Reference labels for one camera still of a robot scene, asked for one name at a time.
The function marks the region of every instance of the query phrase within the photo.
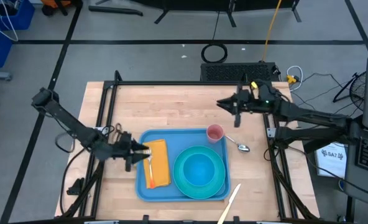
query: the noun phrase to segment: wooden table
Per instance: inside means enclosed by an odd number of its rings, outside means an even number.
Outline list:
[[[102,86],[102,82],[87,84],[79,115],[79,120],[86,126],[96,124]],[[274,86],[290,97],[287,83],[274,83]],[[228,142],[231,192],[239,183],[242,187],[226,220],[232,220],[233,216],[239,216],[242,221],[278,220],[271,163],[263,158],[267,140],[262,115],[243,113],[241,127],[234,128],[234,117],[216,106],[216,100],[229,97],[235,91],[235,86],[118,86],[112,124],[121,123],[123,129],[132,132],[136,139],[148,129],[205,128],[210,124],[220,124],[227,135],[251,148],[250,153],[244,154],[237,150],[235,144]],[[75,152],[78,152],[81,146],[79,143],[76,145]],[[300,142],[292,146],[303,149]],[[85,176],[88,158],[89,154],[83,153],[72,163],[65,181],[66,189],[77,178]],[[304,155],[287,150],[287,161],[294,191],[310,211],[319,216]],[[143,215],[149,215],[150,220],[218,220],[228,204],[229,197],[215,202],[144,202],[136,195],[135,180],[136,169],[125,172],[122,159],[106,161],[98,220],[141,220]],[[287,194],[283,188],[282,192],[286,216],[290,217]],[[75,199],[76,196],[64,194],[65,210]],[[86,214],[90,214],[91,200],[92,196]],[[56,215],[59,214],[60,209],[57,208]]]

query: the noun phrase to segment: yellow clip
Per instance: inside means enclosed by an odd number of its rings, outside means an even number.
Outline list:
[[[251,85],[253,88],[257,88],[257,84],[255,82],[252,82]]]
[[[287,78],[288,78],[288,83],[289,84],[293,84],[293,83],[297,82],[297,80],[291,75],[287,75]]]

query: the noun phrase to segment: gray floor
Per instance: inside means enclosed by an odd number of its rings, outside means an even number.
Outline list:
[[[368,36],[368,0],[351,0]],[[169,12],[159,25],[153,23],[161,10],[128,1],[112,4],[140,9],[144,17],[89,12],[81,10],[73,40],[157,40],[211,39],[216,24],[215,12]],[[21,40],[64,40],[74,9],[64,17],[59,12],[45,17],[36,7],[29,30],[19,31]],[[227,15],[221,14],[215,39],[263,40],[274,10],[234,13],[237,28],[232,28]],[[277,16],[272,40],[362,40],[344,0],[301,0],[297,23],[293,13],[282,9]],[[78,116],[86,82],[113,79],[119,70],[124,80],[199,80],[204,45],[69,45],[55,91],[61,104]],[[18,168],[37,119],[30,106],[31,98],[42,86],[47,87],[62,46],[13,45],[6,65],[0,71],[13,74],[10,82],[0,81],[0,217],[7,202]],[[227,45],[226,62],[256,62],[263,45]],[[206,57],[218,59],[222,52],[210,48]],[[355,72],[366,69],[368,51],[364,45],[270,45],[267,61],[275,62],[282,73],[299,65],[304,76],[331,73],[340,82],[348,81]],[[309,79],[295,93],[304,100],[332,87],[330,77]],[[335,112],[351,103],[349,99],[332,103],[339,88],[310,101],[316,109]],[[295,103],[301,100],[293,95]],[[352,114],[351,105],[340,111]],[[53,144],[62,130],[46,119],[40,130],[28,171],[19,192],[10,222],[52,218],[55,212],[62,172],[67,155]],[[63,146],[68,147],[66,139]],[[344,215],[346,196],[337,189],[337,181],[318,177],[310,169],[321,217],[335,220]],[[356,221],[368,223],[368,204],[357,202]]]

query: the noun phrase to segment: metal spoon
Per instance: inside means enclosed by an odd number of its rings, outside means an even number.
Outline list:
[[[232,138],[230,138],[227,135],[226,135],[226,138],[228,138],[230,141],[235,143],[238,146],[238,150],[240,150],[241,152],[250,152],[251,151],[251,149],[249,149],[249,147],[245,146],[244,144],[239,144],[238,142],[236,142],[235,140],[233,140]]]

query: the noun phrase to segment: teal bowl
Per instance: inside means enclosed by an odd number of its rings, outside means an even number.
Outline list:
[[[173,179],[186,196],[203,200],[215,195],[224,185],[226,168],[212,149],[193,146],[182,151],[173,165]]]

